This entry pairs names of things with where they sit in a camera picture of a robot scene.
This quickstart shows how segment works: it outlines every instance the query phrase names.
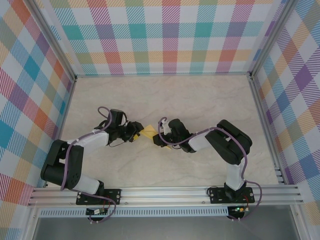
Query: colorful plaid wall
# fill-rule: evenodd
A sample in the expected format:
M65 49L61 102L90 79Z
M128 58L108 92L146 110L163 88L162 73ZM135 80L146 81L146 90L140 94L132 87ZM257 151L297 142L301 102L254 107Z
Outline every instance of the colorful plaid wall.
M22 0L0 0L0 240L15 240L72 80Z
M298 2L257 78L286 175L320 235L320 0Z
M122 75L247 72L281 0L37 2L77 73Z
M248 72L251 72L253 70L253 68L254 68L254 66L255 66L255 64L257 62L257 59L260 56L260 53L261 53L262 49L264 49L264 47L265 47L265 45L266 45L266 43L267 43L267 41L269 39L269 36L270 36L271 32L273 31L273 29L274 29L279 17L281 16L281 13L282 13L287 1L288 0L281 0L281 3L279 5L278 9L276 10L275 15L273 16L272 21L271 21L267 31L265 32L265 34L263 36L263 39L262 39L262 41L261 41L261 43L259 45L259 48L258 48L258 50L256 51L256 53L254 55L253 61L252 61L251 65L250 65L250 67L249 67Z

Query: gray floor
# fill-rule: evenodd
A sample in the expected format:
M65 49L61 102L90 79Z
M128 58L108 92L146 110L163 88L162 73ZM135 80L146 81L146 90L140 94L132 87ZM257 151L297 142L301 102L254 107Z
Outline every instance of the gray floor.
M33 240L298 240L288 206L261 206L249 218L113 217L41 218Z

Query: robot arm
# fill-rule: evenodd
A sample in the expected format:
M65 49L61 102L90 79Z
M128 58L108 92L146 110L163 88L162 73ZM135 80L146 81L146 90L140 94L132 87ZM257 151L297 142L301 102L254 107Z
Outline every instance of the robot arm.
M104 183L81 173L83 156L88 155L100 147L110 145L116 139L124 142L133 142L144 127L139 122L128 121L126 114L117 109L111 109L111 124L104 130L103 126L109 122L102 121L95 127L92 134L71 147L68 157L68 170L65 188L80 192L102 196ZM65 164L60 160L66 158L67 149L74 140L55 140L49 150L47 158L41 170L41 178L50 183L61 186L64 178Z
M213 147L227 164L227 177L224 184L225 195L231 201L235 201L243 194L243 189L246 187L246 182L242 179L242 171L245 165L244 155L239 146L232 139L229 139L225 133L217 129L208 129L191 138L193 134L189 133L179 119L170 122L163 120L161 125L164 129L161 136L166 142L179 143L190 138L179 145L187 153L195 153L201 149ZM227 120L220 121L217 127L232 135L244 148L246 154L249 154L252 140L245 133ZM153 137L153 142L161 147L167 145L159 135Z

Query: purple cable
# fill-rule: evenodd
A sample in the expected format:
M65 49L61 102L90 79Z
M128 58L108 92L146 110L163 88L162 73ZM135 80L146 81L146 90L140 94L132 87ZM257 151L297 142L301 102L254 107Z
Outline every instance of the purple cable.
M235 142L235 144L237 144L237 146L240 148L240 150L241 150L241 152L242 152L242 154L243 154L243 156L244 156L244 166L243 166L243 169L242 169L242 172L241 172L241 178L242 178L245 182L247 182L247 183L249 183L249 184L255 184L255 185L257 185L258 188L259 188L259 190L260 190L259 200L258 200L255 208L251 211L250 214L244 216L242 219L245 219L245 218L247 218L248 216L250 216L250 215L259 207L259 205L260 205L260 203L261 203L261 200L262 200L262 188L261 188L261 186L259 185L259 183L254 182L254 181L248 181L248 180L246 180L245 177L244 177L245 171L246 171L246 168L247 168L247 165L248 165L248 156L247 156L246 151L244 150L244 148L241 146L240 142L238 142L238 140L235 139L230 133L228 133L228 132L225 131L224 129L219 128L219 127L216 127L216 126L207 128L207 129L205 129L205 130L203 130L203 131L196 132L196 133L194 133L192 136L188 137L187 139L185 139L185 140L183 140L183 141L176 142L176 143L168 142L168 141L166 141L166 140L161 136L161 133L160 133L161 123L162 123L163 120L166 121L167 118L166 118L166 117L163 117L163 118L161 118L160 121L158 122L158 134L159 134L160 139L161 139L165 144L167 144L167 145L172 145L172 146L180 145L180 144L183 144L183 143L189 141L190 139L194 138L194 137L197 136L197 135L200 135L200 134L203 134L203 133L205 133L205 132L212 131L212 130L218 130L218 131L220 131L220 132L223 132L223 133L224 133L225 135L227 135L230 139L232 139L232 140Z
M111 122L112 122L112 114L111 114L110 110L109 110L108 108L106 108L105 106L100 106L100 107L98 107L98 113L99 113L101 116L105 117L106 119L108 119L108 117L107 117L106 115L104 115L104 114L100 111L100 109L105 109L105 110L108 111L109 116L110 116L109 122L108 122L107 125L106 125L105 127L103 127L102 129L100 129L100 130L98 130L98 131L95 131L95 132L87 133L87 134L79 137L78 139L74 140L74 141L69 145L68 149L66 150L66 154L65 154L64 174L63 174L63 180L62 180L62 184L61 184L61 188L60 188L61 191L63 191L63 190L65 189L65 185L66 185L66 181L67 181L68 161L69 161L69 154L70 154L70 150L71 150L72 146L73 146L74 144L76 144L78 141L80 141L80 140L82 140L82 139L84 139L84 138L86 138L86 137L89 137L89 136L94 135L94 134L101 133L102 131L104 131L105 129L107 129L107 127L109 127L110 124L111 124ZM86 192L81 192L81 194L87 195L87 196L89 196L89 197L97 198L97 199L104 199L104 200L107 200L107 201L112 202L112 203L114 204L114 209L112 210L112 212L111 212L108 216L104 217L101 221L93 221L93 220L91 219L91 215L90 215L90 216L89 216L89 219L90 219L91 223L95 223L95 224L103 223L104 221L108 220L108 219L115 213L117 204L116 204L116 202L113 201L111 198L104 197L104 196L93 195L93 194L89 194L89 193L86 193Z
M89 136L91 136L91 135L94 135L94 134L98 134L98 133L103 132L103 131L104 131L105 129L107 129L107 127L109 127L110 124L111 124L112 114L111 114L110 110L109 110L108 108L106 108L105 106L100 106L100 107L98 107L98 113L99 113L101 116L105 117L106 119L108 119L108 117L107 117L106 115L104 115L104 114L100 111L100 109L105 109L105 110L108 111L109 116L110 116L109 122L108 122L108 124L107 124L104 128L102 128L101 130L95 131L95 132L89 132L89 133L87 133L87 134L85 134L85 135L77 138L76 140L74 140L74 141L69 145L68 149L66 150L66 154L65 154L63 180L62 180L62 184L61 184L61 188L60 188L61 191L63 191L63 190L65 189L65 185L66 185L66 181L67 181L67 175L68 175L69 154L70 154L70 150L71 150L71 148L73 147L73 145L75 145L78 141L80 141L80 140L82 140L82 139L84 139L84 138L86 138L86 137L89 137Z
M92 220L92 219L91 219L91 215L90 215L90 216L89 216L90 223L95 223L95 224L103 223L104 221L108 220L108 219L116 212L116 206L117 206L117 204L116 204L116 202L113 201L111 198L104 197L104 196L92 195L92 194L89 194L89 193L86 193L86 192L82 192L82 194L87 195L87 196L89 196L89 197L97 198L97 199L107 200L107 201L109 201L109 202L112 202L113 205L114 205L114 209L112 210L112 212L111 212L108 216L104 217L104 218L103 218L102 220L100 220L100 221L94 221L94 220Z

